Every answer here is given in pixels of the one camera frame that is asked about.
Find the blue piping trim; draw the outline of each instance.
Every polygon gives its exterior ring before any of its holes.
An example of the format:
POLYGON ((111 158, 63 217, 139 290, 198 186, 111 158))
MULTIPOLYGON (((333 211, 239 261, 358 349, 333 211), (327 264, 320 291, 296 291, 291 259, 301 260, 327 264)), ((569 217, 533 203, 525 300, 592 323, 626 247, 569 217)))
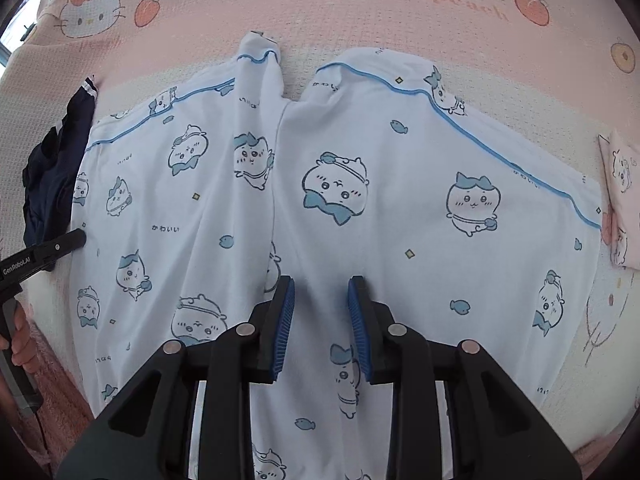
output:
POLYGON ((596 224, 596 222, 593 222, 593 221, 589 220, 587 217, 585 217, 580 212, 580 210, 578 209, 578 206, 576 205, 576 203, 574 201, 574 198, 570 194, 568 194, 567 192, 561 191, 559 189, 556 189, 555 187, 550 186, 549 184, 547 184, 546 182, 543 182, 542 180, 540 180, 539 178, 533 176, 532 174, 527 173, 520 166, 518 166, 517 164, 514 164, 510 160, 507 160, 500 153, 495 152, 494 150, 489 148, 486 144, 484 144, 482 141, 480 141, 479 139, 474 137, 472 134, 470 134, 468 131, 466 131, 464 128, 459 126, 453 119, 451 119, 446 113, 444 113, 442 110, 440 110, 440 108, 438 108, 438 106, 433 102, 433 97, 426 90, 423 90, 421 88, 418 88, 418 89, 415 89, 415 90, 403 90, 401 88, 396 88, 395 86, 393 86, 388 81, 382 79, 380 76, 377 76, 375 74, 370 74, 368 72, 361 72, 360 70, 357 70, 354 67, 352 67, 350 65, 347 65, 346 63, 342 63, 342 62, 338 62, 338 61, 326 64, 324 66, 321 66, 318 70, 316 70, 316 73, 320 72, 321 70, 324 70, 325 68, 329 68, 329 67, 332 67, 332 66, 341 66, 341 67, 346 68, 347 70, 350 70, 350 72, 353 72, 354 74, 361 75, 361 76, 368 77, 370 79, 374 79, 376 81, 379 81, 382 84, 386 85, 393 92, 397 92, 399 94, 404 94, 404 95, 424 94, 424 95, 426 95, 429 98, 429 102, 431 104, 431 107, 444 120, 446 120, 451 126, 453 126, 461 134, 463 134, 467 139, 469 139, 469 140, 473 141, 474 143, 476 143, 480 148, 485 150, 490 155, 493 155, 495 158, 497 158, 498 160, 500 160, 501 162, 503 162, 504 164, 509 166, 512 170, 516 170, 517 172, 528 176, 533 182, 535 182, 539 186, 545 188, 546 190, 551 191, 552 193, 555 193, 558 196, 561 196, 562 198, 569 199, 571 201, 571 203, 573 204, 573 206, 574 206, 575 212, 580 217, 580 220, 582 220, 585 224, 587 224, 590 227, 593 227, 593 228, 596 228, 596 229, 599 229, 599 230, 602 228, 599 224, 596 224))
POLYGON ((165 108, 161 112, 146 116, 138 124, 136 124, 135 126, 130 127, 128 130, 125 130, 124 132, 122 132, 120 134, 117 134, 115 137, 113 137, 113 139, 96 140, 91 146, 89 146, 86 150, 84 150, 84 152, 87 153, 91 148, 93 148, 94 146, 98 146, 99 144, 111 144, 112 142, 115 142, 116 140, 124 137, 125 135, 130 134, 133 130, 135 130, 135 129, 139 128, 140 126, 142 126, 144 123, 146 123, 152 117, 157 117, 157 116, 162 115, 165 112, 168 112, 169 110, 171 110, 174 107, 174 103, 178 103, 180 101, 184 101, 187 98, 191 97, 192 95, 196 95, 196 94, 199 94, 201 92, 208 92, 208 91, 211 91, 211 90, 220 90, 221 88, 224 88, 225 86, 229 86, 229 85, 233 84, 235 81, 236 81, 236 78, 231 78, 228 81, 220 83, 219 85, 207 86, 205 88, 198 88, 197 90, 194 90, 193 92, 189 92, 188 94, 183 95, 182 97, 177 97, 171 102, 171 104, 169 104, 169 106, 167 108, 165 108))
POLYGON ((261 59, 255 59, 255 57, 250 56, 249 54, 240 54, 240 56, 236 57, 236 59, 242 59, 243 57, 248 57, 251 60, 252 63, 258 63, 258 64, 259 63, 264 63, 265 61, 267 61, 267 57, 268 57, 270 52, 276 57, 276 62, 279 63, 279 61, 278 61, 278 53, 275 50, 267 50, 264 53, 264 56, 262 56, 261 59))

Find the pink fabric with cartoon print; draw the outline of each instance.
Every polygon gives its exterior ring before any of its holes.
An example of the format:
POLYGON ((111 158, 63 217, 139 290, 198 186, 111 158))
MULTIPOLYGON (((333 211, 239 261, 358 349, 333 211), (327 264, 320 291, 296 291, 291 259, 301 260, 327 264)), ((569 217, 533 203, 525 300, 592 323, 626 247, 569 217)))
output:
POLYGON ((640 269, 640 146, 628 144, 613 132, 601 142, 611 216, 611 262, 640 269))

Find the black cable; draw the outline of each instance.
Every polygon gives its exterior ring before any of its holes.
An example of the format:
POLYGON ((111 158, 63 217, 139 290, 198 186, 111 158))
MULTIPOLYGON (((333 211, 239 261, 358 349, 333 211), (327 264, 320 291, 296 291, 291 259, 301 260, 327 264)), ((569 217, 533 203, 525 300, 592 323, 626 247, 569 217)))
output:
POLYGON ((38 426, 40 428, 40 434, 42 435, 42 443, 44 444, 44 451, 47 452, 47 456, 49 458, 49 461, 47 462, 47 469, 49 470, 49 476, 51 478, 53 478, 53 472, 51 471, 51 455, 49 454, 49 447, 47 446, 47 439, 44 438, 44 430, 42 429, 42 424, 40 422, 40 417, 38 416, 38 413, 35 413, 36 416, 36 420, 38 421, 38 426))

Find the navy blue clothing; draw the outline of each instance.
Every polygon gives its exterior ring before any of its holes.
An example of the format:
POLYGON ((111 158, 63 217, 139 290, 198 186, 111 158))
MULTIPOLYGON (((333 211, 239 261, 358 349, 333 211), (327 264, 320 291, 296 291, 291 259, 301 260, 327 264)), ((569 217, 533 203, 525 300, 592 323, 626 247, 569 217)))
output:
POLYGON ((66 106, 66 115, 38 144, 22 170, 24 243, 47 242, 66 232, 80 162, 94 118, 94 83, 87 78, 66 106))

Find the garment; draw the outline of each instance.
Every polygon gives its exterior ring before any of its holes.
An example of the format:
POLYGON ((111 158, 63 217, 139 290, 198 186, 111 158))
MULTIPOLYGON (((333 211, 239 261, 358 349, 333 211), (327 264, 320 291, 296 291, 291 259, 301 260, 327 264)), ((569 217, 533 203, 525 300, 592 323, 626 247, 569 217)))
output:
POLYGON ((613 132, 609 141, 598 138, 613 208, 611 216, 611 262, 640 269, 640 147, 613 132))
POLYGON ((78 175, 78 168, 94 118, 96 96, 94 83, 85 79, 70 99, 66 115, 33 149, 22 170, 27 247, 64 234, 72 202, 84 202, 88 189, 84 175, 78 175))
POLYGON ((360 373, 355 274, 426 338, 479 341, 539 406, 593 281, 598 184, 427 60, 351 49, 290 102, 279 57, 249 34, 235 61, 92 130, 70 303, 94 413, 165 339, 243 322, 281 274, 296 307, 278 381, 252 386, 256 478, 385 475, 392 389, 360 373))

